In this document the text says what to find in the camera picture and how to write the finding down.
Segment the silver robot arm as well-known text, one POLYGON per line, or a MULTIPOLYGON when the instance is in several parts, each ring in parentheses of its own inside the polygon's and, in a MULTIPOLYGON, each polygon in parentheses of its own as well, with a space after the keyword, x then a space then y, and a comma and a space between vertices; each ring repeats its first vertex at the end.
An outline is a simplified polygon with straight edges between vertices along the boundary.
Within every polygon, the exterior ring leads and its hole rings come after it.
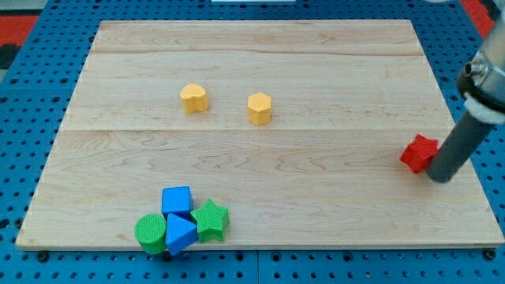
POLYGON ((458 75, 466 110, 490 125, 504 123, 504 9, 491 31, 458 75))

